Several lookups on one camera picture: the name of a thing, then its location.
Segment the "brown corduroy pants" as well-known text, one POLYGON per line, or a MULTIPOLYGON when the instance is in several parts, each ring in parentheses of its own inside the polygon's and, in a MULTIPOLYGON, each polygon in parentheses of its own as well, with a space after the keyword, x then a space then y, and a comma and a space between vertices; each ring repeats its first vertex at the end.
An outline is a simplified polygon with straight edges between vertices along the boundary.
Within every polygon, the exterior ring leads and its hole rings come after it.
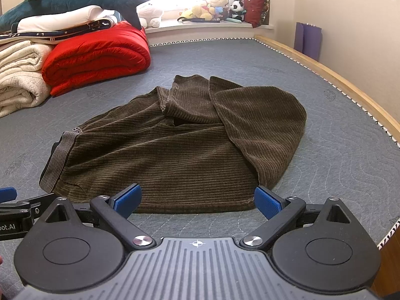
POLYGON ((257 186, 285 173, 306 121, 298 99, 277 87, 176 76, 65 131, 39 185, 85 203, 138 184, 142 213, 246 211, 257 186))

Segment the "cream folded blanket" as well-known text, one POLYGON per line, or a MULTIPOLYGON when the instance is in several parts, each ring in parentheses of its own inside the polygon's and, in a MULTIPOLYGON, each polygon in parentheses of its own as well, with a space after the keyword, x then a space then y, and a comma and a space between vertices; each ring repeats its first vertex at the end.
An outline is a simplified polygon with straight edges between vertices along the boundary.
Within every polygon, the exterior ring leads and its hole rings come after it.
POLYGON ((1 46, 1 116, 39 106, 50 96, 41 69, 53 47, 25 40, 1 46))

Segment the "red folded quilt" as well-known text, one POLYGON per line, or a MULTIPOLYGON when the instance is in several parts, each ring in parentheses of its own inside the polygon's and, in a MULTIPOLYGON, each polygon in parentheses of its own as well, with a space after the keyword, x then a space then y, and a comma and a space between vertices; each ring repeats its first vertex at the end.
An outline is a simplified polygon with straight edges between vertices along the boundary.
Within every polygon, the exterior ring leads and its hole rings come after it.
POLYGON ((145 30, 126 21, 59 43, 48 55, 41 74, 50 95, 61 96, 83 86, 134 75, 151 64, 145 30))

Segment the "navy patterned folded cloth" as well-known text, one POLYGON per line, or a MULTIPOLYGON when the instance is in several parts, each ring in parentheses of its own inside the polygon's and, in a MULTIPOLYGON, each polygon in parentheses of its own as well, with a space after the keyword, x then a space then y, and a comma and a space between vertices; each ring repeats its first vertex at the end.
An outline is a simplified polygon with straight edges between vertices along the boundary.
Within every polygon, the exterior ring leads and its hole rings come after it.
POLYGON ((116 25, 117 19, 114 15, 106 16, 95 20, 88 24, 82 26, 77 26, 74 28, 68 28, 64 30, 55 31, 43 31, 43 32, 11 32, 8 34, 1 34, 1 45, 10 44, 16 41, 29 40, 33 42, 39 42, 40 44, 50 44, 57 45, 61 41, 76 37, 79 35, 84 35, 86 33, 91 33, 95 31, 101 31, 105 29, 110 29, 116 25))

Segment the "blue shark plush toy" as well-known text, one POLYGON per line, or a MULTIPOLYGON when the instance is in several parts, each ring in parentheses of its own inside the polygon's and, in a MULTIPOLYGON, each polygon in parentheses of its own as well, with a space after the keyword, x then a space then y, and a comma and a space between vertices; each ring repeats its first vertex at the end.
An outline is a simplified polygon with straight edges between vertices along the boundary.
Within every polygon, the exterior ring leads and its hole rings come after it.
POLYGON ((150 0, 24 0, 17 6, 1 15, 1 32, 11 31, 13 25, 20 20, 32 16, 61 14, 75 11, 87 6, 98 6, 103 10, 112 10, 130 23, 134 28, 142 25, 137 14, 137 7, 150 0))

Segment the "white plush toy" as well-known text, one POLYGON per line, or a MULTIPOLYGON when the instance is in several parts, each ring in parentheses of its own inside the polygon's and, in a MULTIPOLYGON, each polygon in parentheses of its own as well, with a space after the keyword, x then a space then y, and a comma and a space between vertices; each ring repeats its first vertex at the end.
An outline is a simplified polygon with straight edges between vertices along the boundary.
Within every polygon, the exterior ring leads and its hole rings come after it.
POLYGON ((160 27, 163 11, 154 3, 143 3, 136 8, 136 11, 140 20, 140 24, 144 29, 149 27, 160 27))

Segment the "panda plush toy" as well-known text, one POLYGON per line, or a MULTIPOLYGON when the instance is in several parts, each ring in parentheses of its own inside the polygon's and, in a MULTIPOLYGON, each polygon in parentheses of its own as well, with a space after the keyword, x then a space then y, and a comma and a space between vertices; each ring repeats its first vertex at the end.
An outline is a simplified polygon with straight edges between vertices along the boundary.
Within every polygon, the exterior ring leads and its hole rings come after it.
POLYGON ((243 22, 245 14, 246 10, 244 9, 244 4, 241 1, 235 0, 234 2, 232 2, 232 4, 230 5, 230 17, 232 19, 243 22))

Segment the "dark red cushion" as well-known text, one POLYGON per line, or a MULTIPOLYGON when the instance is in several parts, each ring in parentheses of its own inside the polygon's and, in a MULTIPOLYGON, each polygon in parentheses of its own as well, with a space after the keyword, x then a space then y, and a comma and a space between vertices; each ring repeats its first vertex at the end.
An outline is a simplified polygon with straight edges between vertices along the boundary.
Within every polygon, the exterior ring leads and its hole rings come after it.
POLYGON ((244 21, 253 28, 269 24, 270 0, 242 0, 245 13, 244 21))

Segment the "yellow bear plush toy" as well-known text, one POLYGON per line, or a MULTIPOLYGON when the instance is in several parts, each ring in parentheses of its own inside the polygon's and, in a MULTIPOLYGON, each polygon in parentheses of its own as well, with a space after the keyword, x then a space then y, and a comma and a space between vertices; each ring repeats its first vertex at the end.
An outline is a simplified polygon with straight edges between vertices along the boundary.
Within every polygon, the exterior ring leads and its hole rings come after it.
POLYGON ((180 18, 221 21, 228 16, 229 0, 203 0, 180 12, 180 18))

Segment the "wooden bed frame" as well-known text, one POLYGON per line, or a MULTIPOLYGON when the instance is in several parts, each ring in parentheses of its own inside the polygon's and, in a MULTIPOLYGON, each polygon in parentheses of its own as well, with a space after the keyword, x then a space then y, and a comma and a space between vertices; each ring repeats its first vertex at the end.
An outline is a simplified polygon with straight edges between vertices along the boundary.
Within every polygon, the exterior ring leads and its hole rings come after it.
POLYGON ((307 112, 306 129, 281 196, 311 203, 341 198, 382 254, 376 294, 399 298, 399 123, 343 76, 272 39, 260 67, 268 83, 295 95, 307 112))

